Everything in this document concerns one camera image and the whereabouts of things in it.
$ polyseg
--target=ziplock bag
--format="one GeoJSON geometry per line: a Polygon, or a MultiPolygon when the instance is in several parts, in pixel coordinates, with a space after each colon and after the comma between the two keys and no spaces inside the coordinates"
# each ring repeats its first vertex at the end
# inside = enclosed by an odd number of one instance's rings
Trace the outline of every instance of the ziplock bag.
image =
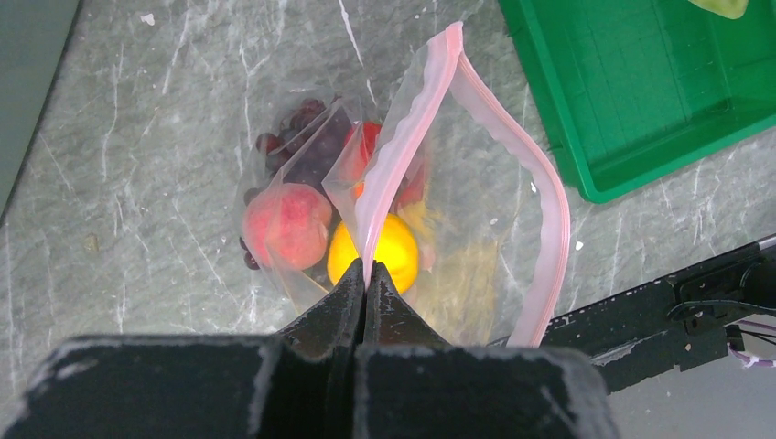
{"type": "Polygon", "coordinates": [[[461,23],[417,51],[366,166],[358,165],[362,128],[323,186],[364,260],[364,280],[383,241],[393,240],[382,250],[391,261],[381,262],[404,270],[401,282],[394,277],[400,292],[407,267],[416,267],[403,298],[447,341],[485,344],[506,331],[508,345],[538,346],[566,270],[566,193],[472,68],[461,23]],[[534,226],[536,240],[526,239],[521,230],[534,226]]]}
{"type": "Polygon", "coordinates": [[[286,88],[266,99],[278,109],[276,117],[264,125],[267,132],[248,156],[232,211],[246,264],[261,268],[301,314],[333,286],[325,255],[340,216],[322,180],[340,157],[345,137],[360,139],[353,125],[362,110],[357,99],[328,89],[286,88]]]}

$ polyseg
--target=green plastic basket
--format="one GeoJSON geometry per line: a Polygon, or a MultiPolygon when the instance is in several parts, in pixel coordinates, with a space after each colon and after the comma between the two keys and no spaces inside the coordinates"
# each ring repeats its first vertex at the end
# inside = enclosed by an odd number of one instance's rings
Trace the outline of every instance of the green plastic basket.
{"type": "Polygon", "coordinates": [[[776,125],[776,7],[501,0],[563,179],[605,203],[776,125]]]}

